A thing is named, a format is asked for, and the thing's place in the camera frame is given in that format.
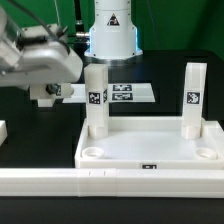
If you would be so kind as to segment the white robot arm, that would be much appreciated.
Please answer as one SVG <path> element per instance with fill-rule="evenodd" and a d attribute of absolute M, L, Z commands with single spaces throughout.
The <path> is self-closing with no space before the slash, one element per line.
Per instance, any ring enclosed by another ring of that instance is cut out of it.
<path fill-rule="evenodd" d="M 66 43 L 65 28 L 39 21 L 20 28 L 0 6 L 0 87 L 40 84 L 48 90 L 78 81 L 81 58 Z M 102 61 L 129 60 L 142 53 L 131 20 L 131 0 L 95 0 L 95 22 L 85 55 Z"/>

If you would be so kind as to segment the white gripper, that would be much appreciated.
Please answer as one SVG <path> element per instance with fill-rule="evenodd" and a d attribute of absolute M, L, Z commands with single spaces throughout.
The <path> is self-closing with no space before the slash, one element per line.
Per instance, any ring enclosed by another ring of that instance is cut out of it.
<path fill-rule="evenodd" d="M 77 82 L 83 62 L 62 41 L 26 46 L 22 51 L 0 36 L 0 87 L 49 84 L 46 91 L 61 95 L 60 83 Z"/>

